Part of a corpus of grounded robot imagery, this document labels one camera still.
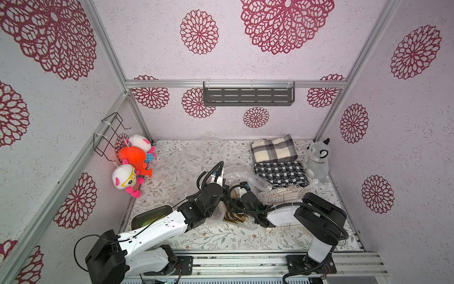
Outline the brown beige scarf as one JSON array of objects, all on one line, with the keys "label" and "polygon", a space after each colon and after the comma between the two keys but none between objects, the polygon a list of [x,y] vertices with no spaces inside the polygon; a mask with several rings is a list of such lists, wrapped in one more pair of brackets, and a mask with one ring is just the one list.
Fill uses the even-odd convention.
[{"label": "brown beige scarf", "polygon": [[251,219],[246,213],[227,211],[224,214],[223,221],[239,227],[253,227],[255,225],[254,220]]}]

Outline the clear plastic vacuum bag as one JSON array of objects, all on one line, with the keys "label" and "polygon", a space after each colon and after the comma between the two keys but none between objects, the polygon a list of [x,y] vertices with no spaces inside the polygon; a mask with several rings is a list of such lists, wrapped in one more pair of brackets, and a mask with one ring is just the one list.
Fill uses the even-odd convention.
[{"label": "clear plastic vacuum bag", "polygon": [[[154,168],[151,189],[156,192],[159,204],[174,203],[198,192],[197,183],[204,181],[216,164],[223,162],[224,186],[231,188],[231,198],[237,199],[235,190],[241,182],[248,182],[251,192],[258,198],[260,192],[269,191],[270,184],[253,172],[251,143],[246,140],[163,140],[156,144],[158,164]],[[228,198],[219,203],[225,213],[235,212]]]}]

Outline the cream fringed scarf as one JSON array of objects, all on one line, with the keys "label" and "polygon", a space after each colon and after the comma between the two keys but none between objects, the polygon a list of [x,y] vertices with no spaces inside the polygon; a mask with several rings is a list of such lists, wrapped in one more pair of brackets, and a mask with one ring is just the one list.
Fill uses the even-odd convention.
[{"label": "cream fringed scarf", "polygon": [[269,222],[273,225],[267,228],[268,231],[288,230],[301,228],[303,225],[294,217],[297,206],[292,203],[301,202],[304,195],[309,192],[309,188],[299,186],[289,186],[286,188],[276,188],[270,191],[260,192],[258,199],[264,205],[277,206],[289,203],[289,207],[278,209],[276,213],[270,213]]}]

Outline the black white houndstooth scarf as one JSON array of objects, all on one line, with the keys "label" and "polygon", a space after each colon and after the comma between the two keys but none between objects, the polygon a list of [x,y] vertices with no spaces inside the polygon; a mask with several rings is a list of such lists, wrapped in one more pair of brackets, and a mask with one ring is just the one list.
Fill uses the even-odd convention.
[{"label": "black white houndstooth scarf", "polygon": [[306,187],[310,184],[303,165],[298,162],[254,163],[256,175],[272,184],[273,188]]}]

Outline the grey cream plaid scarf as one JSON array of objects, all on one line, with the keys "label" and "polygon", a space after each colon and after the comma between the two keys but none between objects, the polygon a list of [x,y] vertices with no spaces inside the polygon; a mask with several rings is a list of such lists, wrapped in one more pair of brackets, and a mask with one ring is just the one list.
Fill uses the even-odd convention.
[{"label": "grey cream plaid scarf", "polygon": [[256,140],[251,143],[254,163],[293,162],[298,154],[291,135],[274,140]]}]

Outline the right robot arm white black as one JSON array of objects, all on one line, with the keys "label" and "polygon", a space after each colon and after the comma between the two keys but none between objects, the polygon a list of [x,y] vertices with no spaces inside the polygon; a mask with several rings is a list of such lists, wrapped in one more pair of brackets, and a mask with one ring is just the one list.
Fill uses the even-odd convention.
[{"label": "right robot arm white black", "polygon": [[338,243],[349,237],[344,229],[346,212],[311,192],[306,193],[301,201],[280,205],[264,205],[252,192],[234,200],[229,198],[228,202],[235,211],[253,217],[255,223],[263,228],[303,226],[307,229],[313,239],[306,261],[312,266],[326,263]]}]

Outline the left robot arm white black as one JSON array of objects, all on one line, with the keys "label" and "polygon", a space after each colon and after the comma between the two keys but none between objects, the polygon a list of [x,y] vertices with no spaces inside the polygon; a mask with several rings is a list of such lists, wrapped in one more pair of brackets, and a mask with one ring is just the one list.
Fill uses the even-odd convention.
[{"label": "left robot arm white black", "polygon": [[91,282],[120,284],[126,276],[150,271],[151,260],[141,259],[141,253],[205,223],[226,196],[229,194],[224,187],[210,183],[198,196],[188,198],[175,211],[145,227],[121,234],[108,230],[96,235],[98,239],[85,257]]}]

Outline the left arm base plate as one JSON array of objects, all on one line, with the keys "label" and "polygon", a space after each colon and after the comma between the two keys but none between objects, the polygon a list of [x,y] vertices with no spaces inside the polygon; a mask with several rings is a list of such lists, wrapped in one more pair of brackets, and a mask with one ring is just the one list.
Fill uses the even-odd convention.
[{"label": "left arm base plate", "polygon": [[170,263],[169,268],[160,272],[145,272],[144,276],[189,276],[192,274],[193,260],[192,256],[177,256],[176,263]]}]

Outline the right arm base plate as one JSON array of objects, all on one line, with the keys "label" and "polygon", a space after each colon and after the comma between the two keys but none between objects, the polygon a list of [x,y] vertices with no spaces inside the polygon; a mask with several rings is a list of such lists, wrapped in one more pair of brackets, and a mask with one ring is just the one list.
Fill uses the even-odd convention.
[{"label": "right arm base plate", "polygon": [[291,276],[315,274],[336,274],[337,269],[330,254],[321,262],[311,259],[307,254],[286,256],[288,273]]}]

